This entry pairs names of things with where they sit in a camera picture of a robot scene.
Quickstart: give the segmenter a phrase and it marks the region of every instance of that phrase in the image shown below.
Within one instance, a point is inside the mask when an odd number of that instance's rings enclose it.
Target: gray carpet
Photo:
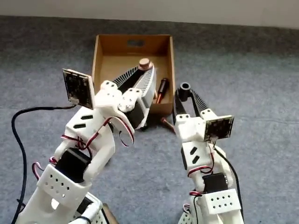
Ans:
[[[10,120],[19,109],[67,105],[62,68],[91,73],[96,34],[171,34],[176,82],[192,83],[218,115],[233,114],[218,141],[240,179],[245,222],[299,223],[299,31],[171,22],[0,17],[0,219],[15,212],[22,178]],[[47,159],[77,109],[17,120],[28,163]],[[188,199],[180,143],[152,125],[117,150],[92,193],[121,224],[175,224]],[[36,188],[28,171],[27,201]]]

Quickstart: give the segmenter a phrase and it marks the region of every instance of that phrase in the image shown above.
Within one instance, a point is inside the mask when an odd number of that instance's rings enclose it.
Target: white wall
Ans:
[[[0,15],[299,28],[299,0],[0,0]]]

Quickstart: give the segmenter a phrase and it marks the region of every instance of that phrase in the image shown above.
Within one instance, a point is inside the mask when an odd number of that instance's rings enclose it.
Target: red-black object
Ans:
[[[159,86],[158,98],[156,104],[159,104],[161,102],[168,88],[169,88],[169,80],[167,78],[163,78]]]

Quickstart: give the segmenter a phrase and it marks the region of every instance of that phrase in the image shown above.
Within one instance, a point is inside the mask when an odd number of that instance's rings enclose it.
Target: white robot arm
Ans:
[[[111,125],[134,142],[134,131],[145,125],[155,95],[156,70],[148,59],[114,81],[104,81],[96,95],[90,76],[73,70],[63,74],[69,100],[82,108],[67,123],[17,224],[108,223],[101,201],[89,189],[115,153]]]
[[[195,117],[182,104],[189,97]],[[173,121],[182,141],[184,167],[195,185],[179,224],[243,224],[231,167],[224,151],[215,145],[217,139],[230,137],[234,117],[218,117],[188,83],[182,83],[175,95]]]

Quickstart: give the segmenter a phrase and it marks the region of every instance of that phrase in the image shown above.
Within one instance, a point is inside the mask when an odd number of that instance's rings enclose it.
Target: cardboard box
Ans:
[[[160,104],[155,100],[150,113],[169,115],[175,92],[173,45],[170,35],[98,35],[93,59],[94,90],[105,80],[113,80],[149,58],[157,69],[158,90],[161,79],[169,79],[170,87]]]

